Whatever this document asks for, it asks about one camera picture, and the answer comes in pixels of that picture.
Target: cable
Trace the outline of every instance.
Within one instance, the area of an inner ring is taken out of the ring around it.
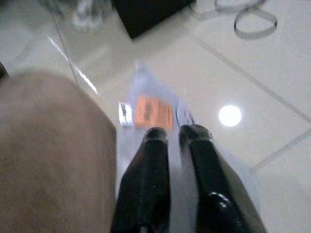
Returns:
[[[244,4],[237,4],[237,5],[231,5],[231,6],[224,6],[218,3],[218,0],[215,0],[215,10],[199,13],[195,11],[191,5],[189,5],[190,13],[194,18],[197,20],[206,20],[211,17],[217,16],[219,13],[233,13],[233,12],[239,12],[234,20],[234,32],[235,34],[245,40],[253,40],[253,39],[259,39],[266,37],[270,35],[272,32],[274,32],[277,28],[277,17],[275,15],[272,15],[271,13],[268,13],[259,7],[264,4],[266,0],[251,0],[248,3]],[[272,23],[272,26],[265,29],[260,30],[256,32],[244,32],[240,30],[237,26],[238,22],[241,18],[245,17],[249,14],[255,14],[259,16],[260,18],[263,18],[269,22]]]

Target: white sticker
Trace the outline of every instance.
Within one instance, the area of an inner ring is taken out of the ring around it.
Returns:
[[[122,126],[133,126],[132,108],[129,103],[119,102],[119,121]]]

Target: label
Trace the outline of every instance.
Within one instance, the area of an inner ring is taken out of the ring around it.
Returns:
[[[148,96],[139,96],[135,109],[135,126],[173,129],[172,107],[168,103]]]
[[[122,126],[133,126],[132,107],[129,103],[119,102],[119,121]]]

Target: floor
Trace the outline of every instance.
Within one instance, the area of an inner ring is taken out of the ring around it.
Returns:
[[[211,10],[213,1],[199,0],[196,7]],[[145,62],[198,122],[250,167],[268,232],[307,233],[311,1],[268,0],[263,9],[277,16],[278,28],[262,39],[238,38],[233,31],[236,14],[199,21],[185,9],[133,42],[116,13],[99,32],[80,33],[69,19],[52,17],[36,0],[12,0],[0,8],[0,61],[10,74],[44,68],[66,75],[116,126],[118,102],[125,100],[134,62]],[[265,24],[249,16],[241,27]],[[242,114],[235,126],[219,120],[220,109],[227,105]]]

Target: white tile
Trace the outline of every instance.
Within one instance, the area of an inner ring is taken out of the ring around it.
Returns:
[[[222,61],[184,38],[148,59],[156,77],[184,99],[198,123],[211,130],[215,140],[254,166],[303,133],[309,123],[267,95]],[[133,69],[114,76],[113,85],[101,88],[101,107],[118,123],[118,101],[126,100]],[[218,120],[219,110],[236,105],[242,112],[239,125],[228,128]]]
[[[48,9],[36,0],[9,2],[0,14],[0,61],[9,73],[48,69],[73,74]]]
[[[255,173],[261,216],[270,233],[311,230],[311,137]]]
[[[311,1],[267,1],[263,9],[278,18],[277,30],[266,38],[238,38],[233,30],[235,14],[192,23],[191,30],[224,57],[311,117]],[[254,29],[260,27],[260,22],[263,20],[249,16],[245,17],[241,26],[247,30]]]
[[[180,22],[178,16],[173,16],[134,41],[116,12],[104,20],[98,33],[76,31],[70,18],[59,23],[59,28],[71,61],[97,87],[109,85],[114,75],[134,61],[155,56],[186,36],[187,31]],[[87,92],[93,92],[81,77],[79,84]]]

